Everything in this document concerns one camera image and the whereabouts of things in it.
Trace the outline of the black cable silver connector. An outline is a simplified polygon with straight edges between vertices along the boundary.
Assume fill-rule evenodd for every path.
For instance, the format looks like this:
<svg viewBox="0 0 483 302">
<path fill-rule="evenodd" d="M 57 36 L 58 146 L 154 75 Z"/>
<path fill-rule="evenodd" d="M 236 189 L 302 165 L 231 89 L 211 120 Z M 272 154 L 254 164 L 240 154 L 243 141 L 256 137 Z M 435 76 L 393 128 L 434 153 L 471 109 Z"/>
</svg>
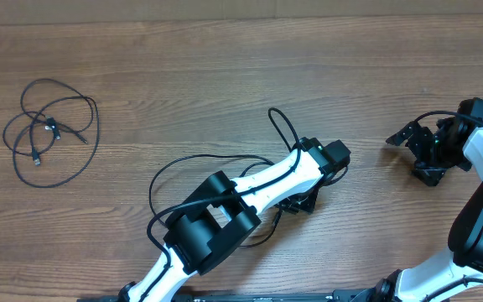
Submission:
<svg viewBox="0 0 483 302">
<path fill-rule="evenodd" d="M 193 154 L 193 155 L 184 156 L 184 157 L 175 159 L 175 160 L 169 162 L 168 164 L 166 164 L 164 167 L 162 167 L 154 175 L 154 177 L 152 178 L 152 180 L 150 182 L 150 185 L 148 187 L 148 205 L 149 205 L 149 208 L 150 208 L 150 210 L 151 210 L 151 212 L 153 213 L 154 216 L 157 214 L 157 212 L 155 211 L 155 209 L 153 207 L 153 202 L 152 202 L 152 194 L 153 193 L 152 193 L 152 190 L 153 190 L 153 185 L 154 185 L 155 181 L 157 180 L 157 178 L 167 168 L 171 167 L 174 164 L 177 164 L 177 163 L 182 162 L 182 161 L 185 161 L 185 160 L 198 159 L 198 158 L 212 158 L 212 159 L 259 159 L 259 162 L 254 163 L 254 164 L 250 164 L 247 168 L 245 168 L 243 170 L 243 172 L 240 174 L 240 176 L 245 176 L 246 173 L 251 168 L 253 168 L 255 166 L 258 166 L 258 165 L 268 165 L 268 166 L 271 166 L 271 165 L 273 165 L 273 162 L 271 160 L 266 159 L 266 158 L 264 158 L 262 156 L 259 156 L 259 155 L 252 155 L 252 154 L 237 154 L 237 155 Z M 278 226 L 278 223 L 280 221 L 280 218 L 282 217 L 282 214 L 283 214 L 283 211 L 282 210 L 278 210 L 278 212 L 275 214 L 275 216 L 273 218 L 273 222 L 272 222 L 272 225 L 270 227 L 270 232 L 262 240 L 260 240 L 258 242 L 250 243 L 250 244 L 241 245 L 241 248 L 257 247 L 257 246 L 260 246 L 263 243 L 267 242 L 273 236 L 274 232 L 276 231 L 277 226 Z"/>
</svg>

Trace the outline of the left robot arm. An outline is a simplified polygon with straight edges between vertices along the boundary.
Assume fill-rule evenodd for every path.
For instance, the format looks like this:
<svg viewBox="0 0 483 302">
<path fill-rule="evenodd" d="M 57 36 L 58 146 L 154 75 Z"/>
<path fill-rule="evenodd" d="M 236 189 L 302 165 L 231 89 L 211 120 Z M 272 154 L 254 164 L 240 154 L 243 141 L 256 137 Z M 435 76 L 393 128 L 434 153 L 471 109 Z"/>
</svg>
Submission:
<svg viewBox="0 0 483 302">
<path fill-rule="evenodd" d="M 162 211 L 168 229 L 158 261 L 140 282 L 123 287 L 120 301 L 170 301 L 195 274 L 204 275 L 227 259 L 260 225 L 271 207 L 312 213 L 319 189 L 337 181 L 350 150 L 336 140 L 322 145 L 302 138 L 287 158 L 248 176 L 229 179 L 219 171 L 182 204 Z"/>
</svg>

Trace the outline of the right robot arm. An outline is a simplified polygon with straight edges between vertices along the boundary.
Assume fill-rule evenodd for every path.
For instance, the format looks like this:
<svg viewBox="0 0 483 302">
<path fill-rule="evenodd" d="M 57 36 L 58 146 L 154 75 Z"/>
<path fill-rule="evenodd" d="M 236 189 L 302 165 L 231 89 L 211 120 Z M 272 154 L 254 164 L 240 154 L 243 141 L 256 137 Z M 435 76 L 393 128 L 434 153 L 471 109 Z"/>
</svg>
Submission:
<svg viewBox="0 0 483 302">
<path fill-rule="evenodd" d="M 438 114 L 436 132 L 414 119 L 386 142 L 411 150 L 412 173 L 428 186 L 436 186 L 453 167 L 475 169 L 480 185 L 454 220 L 447 248 L 382 279 L 371 301 L 447 301 L 483 285 L 483 99 L 464 100 L 457 111 Z"/>
</svg>

